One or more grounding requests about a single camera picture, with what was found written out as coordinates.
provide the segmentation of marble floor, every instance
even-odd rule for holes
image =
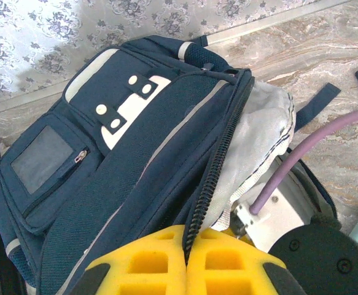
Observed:
[[[232,66],[283,87],[300,109],[326,82],[342,91],[294,138],[292,146],[326,122],[358,109],[358,0],[209,47]],[[5,150],[58,99],[53,95],[0,112]],[[335,199],[343,231],[358,220],[358,123],[329,136],[303,160]]]

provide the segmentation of clear plastic window pocket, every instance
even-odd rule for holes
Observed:
[[[42,116],[0,161],[9,208],[26,229],[41,233],[101,161],[93,141],[65,117]]]

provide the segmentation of floral wallpaper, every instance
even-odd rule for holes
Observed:
[[[191,39],[315,0],[0,0],[0,102],[70,79],[111,44]]]

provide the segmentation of black screw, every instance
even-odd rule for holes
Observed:
[[[291,251],[297,251],[300,247],[300,242],[298,240],[292,240],[289,244],[289,249]]]
[[[337,262],[337,270],[341,273],[350,273],[352,270],[352,263],[350,260],[342,258]]]

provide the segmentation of black round object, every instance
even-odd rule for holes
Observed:
[[[298,227],[269,253],[285,262],[308,295],[358,294],[358,244],[331,227]]]

